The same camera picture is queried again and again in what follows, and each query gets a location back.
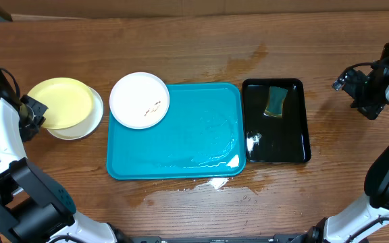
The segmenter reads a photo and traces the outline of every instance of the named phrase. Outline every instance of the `wet surface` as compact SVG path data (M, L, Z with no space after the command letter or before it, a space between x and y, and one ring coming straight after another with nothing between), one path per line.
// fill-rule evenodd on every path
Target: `wet surface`
M184 82L236 82L239 76L254 70L268 55L268 48L260 44L249 56L237 58L229 56L226 67L221 67L214 72L203 72L199 78L184 79Z
M285 175L278 175L277 170L284 169L291 178L299 176L310 176L313 171L311 168L304 168L300 165L256 165L249 163L246 169L237 176L229 178L203 178L203 179L185 179L185 180L148 180L141 182L120 182L122 185L127 185L133 190L133 193L128 193L126 200L131 207L141 205L153 206L155 201L152 198L162 196L188 196L191 192L245 192L240 201L251 201L252 197L259 196L264 190L276 189L275 183L286 181ZM300 188L299 192L305 192L304 188Z

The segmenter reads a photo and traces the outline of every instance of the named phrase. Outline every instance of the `plastic tray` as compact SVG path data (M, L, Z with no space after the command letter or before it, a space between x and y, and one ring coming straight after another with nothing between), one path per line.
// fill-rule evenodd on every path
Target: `plastic tray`
M283 117L263 114L269 88L288 90ZM242 83L246 156L250 162L306 163L311 158L303 83L294 78L248 79Z
M134 130L110 114L107 171L118 180L235 176L246 163L240 92L229 83L168 85L155 126Z

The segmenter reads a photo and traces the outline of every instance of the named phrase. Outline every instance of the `wooden table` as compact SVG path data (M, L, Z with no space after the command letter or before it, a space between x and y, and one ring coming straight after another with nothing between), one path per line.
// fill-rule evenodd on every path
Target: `wooden table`
M0 66L22 92L71 77L97 90L105 117L87 139L45 130L28 157L61 183L78 210L129 236L271 236L304 232L361 193L369 166L389 145L389 107L369 121L331 83L354 63L379 59L389 11L205 18L0 23ZM299 78L306 97L311 161L247 164L220 188L214 179L117 181L106 172L109 93L126 74L166 83ZM389 242L389 226L369 238Z

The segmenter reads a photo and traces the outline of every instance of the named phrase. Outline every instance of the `water spill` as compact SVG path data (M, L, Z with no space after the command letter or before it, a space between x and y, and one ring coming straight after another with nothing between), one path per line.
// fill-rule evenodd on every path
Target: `water spill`
M222 188L226 184L226 182L228 182L228 181L229 181L228 178L213 178L213 179L210 179L208 184L212 185L214 187L214 189L218 190L218 189Z
M255 69L258 64L268 55L268 50L265 44L260 44L256 50L247 59L228 58L228 63L225 68L220 68L216 72L204 72L200 78L184 80L185 82L214 82L226 81L236 82L238 76L247 74Z
M244 171L235 180L230 180L226 186L231 188L247 187L253 193L258 195L262 190L274 183L275 180L268 173L264 173L262 170L256 169L256 164L247 164Z
M185 193L183 190L193 190L199 184L205 184L208 179L196 179L196 180L147 180L141 182L118 182L118 185L123 185L129 188L128 193L124 195L124 198L128 201L130 207L137 207L143 203L147 203L148 206L156 205L157 199L149 198L151 194L156 192L179 192Z
M253 147L259 144L261 138L262 134L259 133L250 138L247 138L247 150L249 151L249 154L251 154L251 151L253 151Z
M231 168L240 166L240 157L238 155L235 155L233 158L230 159L230 161L226 164L226 166Z

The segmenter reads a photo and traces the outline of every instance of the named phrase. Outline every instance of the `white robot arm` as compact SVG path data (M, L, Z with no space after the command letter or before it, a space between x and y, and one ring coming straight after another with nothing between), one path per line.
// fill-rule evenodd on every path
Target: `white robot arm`
M383 57L387 56L388 54L385 54L385 52L389 52L389 43L386 45L384 48L384 53ZM382 75L383 81L385 79L388 80L389 74L386 74L385 67L389 68L387 65L386 66L381 66L380 70L374 70L372 73L370 73L368 79L364 79L361 72L355 72L351 71L350 76L347 76L347 80L362 80L362 82L370 83L370 81L376 82L376 76ZM340 82L343 85L348 85L346 84L346 80L342 79L341 81L338 79L333 84L333 87L337 90L338 85ZM351 85L351 87L348 87L343 89L347 91L348 94L350 94L354 99L356 100L355 103L364 103L364 99L367 97L375 97L375 94L367 95L369 92L368 90L378 90L375 88L367 88L361 92L362 88L355 87ZM357 94L366 94L363 98L358 97ZM385 89L385 98L389 102L389 85ZM380 102L380 106L382 110L384 105L382 102ZM366 115L366 117L371 117L370 114L367 113L367 111L370 110L375 110L375 116L377 116L380 112L379 109L363 109L361 112ZM326 219L325 226L323 229L323 238L330 242L330 243L344 243L344 242L360 242L364 240L366 237L368 237L370 234L374 233L378 229L384 227L385 225L389 224L388 220L382 221L379 219L382 218L389 218L389 195L386 196L386 194L389 194L389 175L387 175L387 172L389 170L389 161L386 162L387 166L383 166L383 168L379 167L380 163L385 163L383 160L385 157L389 157L389 147L387 150L384 152L383 155L376 161L372 168L369 170L369 173L367 174L366 177L366 182L365 182L365 194L361 195L360 198L358 198L354 203L349 205L345 210L343 210L341 213L339 213L336 216L330 217ZM377 169L383 169L385 172L380 173L380 172L375 172ZM376 184L376 181L381 181L384 183L384 185L381 184Z
M30 140L44 122L47 107L11 89L0 69L0 232L11 242L71 240L132 243L107 223L77 212L61 185L28 161L22 141ZM13 196L30 198L8 209Z

